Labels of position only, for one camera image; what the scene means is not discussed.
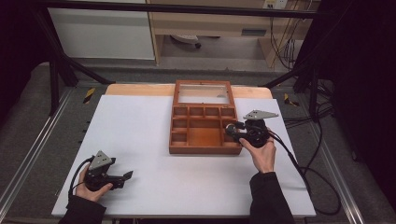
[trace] person's left hand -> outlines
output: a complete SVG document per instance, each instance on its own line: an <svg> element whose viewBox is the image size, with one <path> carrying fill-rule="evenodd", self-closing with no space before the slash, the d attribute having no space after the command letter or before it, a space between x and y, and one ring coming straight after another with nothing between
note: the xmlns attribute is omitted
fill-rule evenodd
<svg viewBox="0 0 396 224"><path fill-rule="evenodd" d="M89 164L85 166L84 170L81 173L79 173L78 183L84 182L84 176L88 171L88 167L90 167ZM113 185L108 183L97 191L90 191L89 189L87 189L85 184L82 183L76 187L76 196L97 203L99 199L103 195L105 195L112 187Z"/></svg>

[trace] black sleeve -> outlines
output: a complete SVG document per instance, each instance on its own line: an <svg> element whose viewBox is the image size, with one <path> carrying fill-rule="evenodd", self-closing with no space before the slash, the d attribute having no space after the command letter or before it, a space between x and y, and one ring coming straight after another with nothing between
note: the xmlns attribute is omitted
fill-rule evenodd
<svg viewBox="0 0 396 224"><path fill-rule="evenodd" d="M60 224L100 224L106 208L99 203L73 195L66 206L67 212L59 221Z"/></svg>
<svg viewBox="0 0 396 224"><path fill-rule="evenodd" d="M275 172L254 175L250 180L250 190L253 197L250 224L294 223Z"/></svg>

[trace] wall socket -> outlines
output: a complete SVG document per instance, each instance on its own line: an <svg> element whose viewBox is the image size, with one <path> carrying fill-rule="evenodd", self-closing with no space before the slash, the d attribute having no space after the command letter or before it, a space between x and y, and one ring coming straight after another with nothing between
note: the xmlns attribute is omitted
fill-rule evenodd
<svg viewBox="0 0 396 224"><path fill-rule="evenodd" d="M288 0L265 0L262 8L285 9Z"/></svg>

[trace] black horizontal bar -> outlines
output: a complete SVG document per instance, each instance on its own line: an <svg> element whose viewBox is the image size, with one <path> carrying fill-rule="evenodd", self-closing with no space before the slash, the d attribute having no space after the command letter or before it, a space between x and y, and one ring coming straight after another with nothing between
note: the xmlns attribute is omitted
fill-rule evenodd
<svg viewBox="0 0 396 224"><path fill-rule="evenodd" d="M184 6L184 5L113 3L113 2L109 3L109 2L88 2L88 1L57 1L57 0L36 0L35 2L42 7L110 10L110 11L172 12L172 13L323 19L323 20L335 18L336 16L335 14L328 12L246 8L246 7L204 7L204 6Z"/></svg>

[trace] hand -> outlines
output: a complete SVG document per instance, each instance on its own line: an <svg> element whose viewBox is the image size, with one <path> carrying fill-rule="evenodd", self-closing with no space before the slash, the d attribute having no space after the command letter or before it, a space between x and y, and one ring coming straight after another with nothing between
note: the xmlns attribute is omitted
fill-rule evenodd
<svg viewBox="0 0 396 224"><path fill-rule="evenodd" d="M89 164L86 165L84 170L81 173L79 173L78 183L82 183L82 184L77 186L76 195L80 198L84 198L86 200L97 203L99 199L113 187L113 185L108 183L97 191L90 191L89 189L87 189L87 187L83 182L89 166L90 166Z"/></svg>
<svg viewBox="0 0 396 224"><path fill-rule="evenodd" d="M239 142L250 152L254 165L261 173L274 171L276 153L274 138L268 138L267 143L262 147L253 147L245 138L240 138Z"/></svg>

